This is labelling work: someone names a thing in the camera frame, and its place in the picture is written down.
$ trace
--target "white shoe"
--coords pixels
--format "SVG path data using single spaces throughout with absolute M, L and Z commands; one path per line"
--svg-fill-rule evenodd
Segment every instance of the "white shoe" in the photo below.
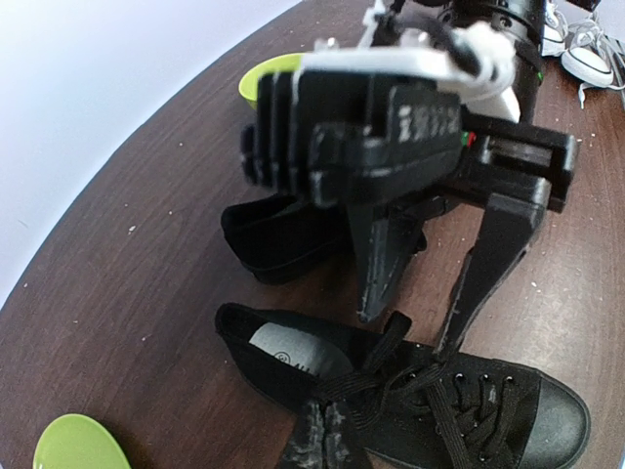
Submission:
M 599 26 L 596 14 L 588 19 L 572 24 L 573 38 L 568 50 L 562 54 L 562 66 L 570 74 L 583 81 L 579 87 L 579 101 L 584 108 L 584 90 L 588 88 L 609 88 L 622 90 L 613 85 L 614 71 L 608 54 L 615 54 Z
M 543 32 L 543 57 L 559 57 L 566 50 L 564 41 L 568 35 L 566 18 L 558 11 L 553 0 L 548 0 L 545 8 L 545 29 Z

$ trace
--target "shoe toe cap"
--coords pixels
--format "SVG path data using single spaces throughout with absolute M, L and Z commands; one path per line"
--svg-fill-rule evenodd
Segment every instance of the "shoe toe cap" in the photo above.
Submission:
M 590 414 L 584 402 L 563 384 L 544 377 L 536 419 L 519 469 L 569 468 L 584 450 Z

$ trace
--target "black shoe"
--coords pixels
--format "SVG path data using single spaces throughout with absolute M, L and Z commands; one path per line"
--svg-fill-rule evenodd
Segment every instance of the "black shoe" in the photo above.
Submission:
M 222 214 L 222 230 L 243 267 L 263 283 L 285 283 L 334 254 L 352 252 L 343 211 L 322 210 L 292 196 L 228 207 Z
M 590 414 L 573 391 L 519 364 L 465 354 L 433 363 L 430 347 L 402 340 L 410 324 L 395 313 L 377 334 L 235 304 L 216 316 L 257 391 L 294 412 L 346 403 L 359 444 L 398 466 L 564 469 L 579 458 Z

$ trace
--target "brown table surface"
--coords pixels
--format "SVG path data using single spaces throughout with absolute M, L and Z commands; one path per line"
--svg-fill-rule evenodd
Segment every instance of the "brown table surface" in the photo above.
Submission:
M 215 311 L 237 301 L 355 322 L 354 268 L 337 259 L 268 287 L 229 251 L 220 213 L 266 195 L 239 169 L 238 135 L 253 112 L 236 84 L 317 37 L 353 44 L 368 3 L 306 0 L 255 33 L 138 129 L 76 199 L 0 315 L 5 469 L 29 467 L 43 429 L 67 412 L 100 420 L 135 469 L 273 466 L 293 417 L 242 381 Z M 535 119 L 583 139 L 569 204 L 547 217 L 464 351 L 537 366 L 575 389 L 593 415 L 578 467 L 603 469 L 625 440 L 625 112 L 600 91 L 581 110 L 577 86 L 550 64 Z M 395 304 L 414 319 L 410 339 L 433 341 L 479 217 L 462 207 L 427 226 L 430 248 Z

